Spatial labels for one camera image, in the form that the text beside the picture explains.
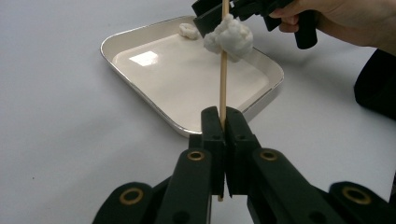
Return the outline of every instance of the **wooden stick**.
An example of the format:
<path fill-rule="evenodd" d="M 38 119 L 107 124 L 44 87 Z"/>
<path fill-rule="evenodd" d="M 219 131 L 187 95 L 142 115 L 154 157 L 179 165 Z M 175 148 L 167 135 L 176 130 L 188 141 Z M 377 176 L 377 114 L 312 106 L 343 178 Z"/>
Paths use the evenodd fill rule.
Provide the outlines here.
<path fill-rule="evenodd" d="M 230 11 L 230 0 L 222 1 L 222 18 Z M 227 52 L 221 51 L 221 62 L 220 62 L 220 104 L 219 104 L 219 118 L 221 128 L 224 130 L 225 118 L 226 118 L 226 97 L 227 96 Z"/>

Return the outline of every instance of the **black object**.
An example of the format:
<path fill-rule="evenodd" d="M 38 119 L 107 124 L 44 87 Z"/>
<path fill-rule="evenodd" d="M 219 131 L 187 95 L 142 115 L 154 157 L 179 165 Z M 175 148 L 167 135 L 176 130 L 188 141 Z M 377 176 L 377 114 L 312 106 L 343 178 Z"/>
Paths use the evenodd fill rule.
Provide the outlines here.
<path fill-rule="evenodd" d="M 241 21 L 247 20 L 252 15 L 260 15 L 264 18 L 268 31 L 274 30 L 281 19 L 272 19 L 268 15 L 276 8 L 285 7 L 292 0 L 231 0 L 230 13 L 239 17 Z M 192 5 L 196 14 L 194 23 L 201 36 L 215 30 L 221 23 L 222 0 L 198 0 Z M 307 10 L 299 15 L 299 31 L 295 33 L 297 47 L 309 49 L 318 42 L 314 11 Z"/>
<path fill-rule="evenodd" d="M 232 195 L 247 195 L 255 224 L 396 223 L 396 209 L 349 182 L 329 193 L 311 186 L 279 151 L 262 148 L 243 115 L 227 107 L 225 132 L 218 110 L 202 112 L 202 134 L 190 138 L 173 175 L 155 188 L 129 183 L 115 189 L 93 224 L 206 224 L 211 196 L 222 197 L 224 174 Z"/>
<path fill-rule="evenodd" d="M 396 119 L 396 57 L 377 49 L 355 83 L 356 101 Z"/>

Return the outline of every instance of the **cotton-like material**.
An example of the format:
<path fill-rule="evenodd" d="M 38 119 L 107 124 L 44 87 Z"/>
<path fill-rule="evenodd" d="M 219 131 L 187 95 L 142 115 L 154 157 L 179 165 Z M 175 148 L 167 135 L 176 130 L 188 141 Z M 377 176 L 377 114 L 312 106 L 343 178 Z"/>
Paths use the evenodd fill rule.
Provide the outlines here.
<path fill-rule="evenodd" d="M 212 33 L 205 35 L 204 47 L 217 54 L 223 49 L 232 62 L 238 62 L 253 49 L 253 34 L 246 25 L 228 14 Z"/>
<path fill-rule="evenodd" d="M 187 37 L 188 39 L 197 39 L 198 38 L 198 29 L 189 24 L 189 23 L 181 23 L 179 26 L 179 34 L 181 36 Z"/>

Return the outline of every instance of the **white tray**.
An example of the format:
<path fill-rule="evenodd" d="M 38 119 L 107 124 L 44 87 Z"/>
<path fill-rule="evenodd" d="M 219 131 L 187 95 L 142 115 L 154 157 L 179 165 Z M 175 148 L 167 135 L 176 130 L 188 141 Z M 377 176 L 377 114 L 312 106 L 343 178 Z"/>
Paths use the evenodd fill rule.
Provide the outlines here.
<path fill-rule="evenodd" d="M 219 107 L 220 56 L 203 39 L 178 34 L 180 17 L 108 37 L 102 55 L 115 71 L 178 133 L 201 133 L 201 111 Z M 283 70 L 254 49 L 238 63 L 228 62 L 227 106 L 256 116 L 276 97 Z"/>

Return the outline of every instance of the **black clamp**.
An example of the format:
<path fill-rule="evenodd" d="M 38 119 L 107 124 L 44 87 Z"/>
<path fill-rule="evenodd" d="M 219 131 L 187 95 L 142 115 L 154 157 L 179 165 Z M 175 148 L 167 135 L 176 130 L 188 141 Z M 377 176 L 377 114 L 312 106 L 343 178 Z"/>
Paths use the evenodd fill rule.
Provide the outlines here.
<path fill-rule="evenodd" d="M 274 30 L 281 19 L 273 19 L 268 15 L 278 7 L 285 7 L 292 0 L 232 0 L 230 14 L 241 21 L 247 20 L 252 15 L 264 18 L 268 31 Z M 198 0 L 192 5 L 196 14 L 194 23 L 201 36 L 212 32 L 221 23 L 222 0 Z M 307 10 L 299 15 L 299 31 L 295 38 L 299 49 L 309 49 L 318 42 L 316 33 L 315 14 Z"/>
<path fill-rule="evenodd" d="M 247 195 L 255 224 L 394 224 L 396 208 L 350 182 L 329 193 L 311 186 L 279 151 L 262 148 L 243 114 L 227 107 L 225 132 L 218 110 L 202 112 L 202 134 L 190 137 L 175 171 L 152 188 L 129 183 L 115 189 L 93 224 L 208 224 L 213 195 Z"/>

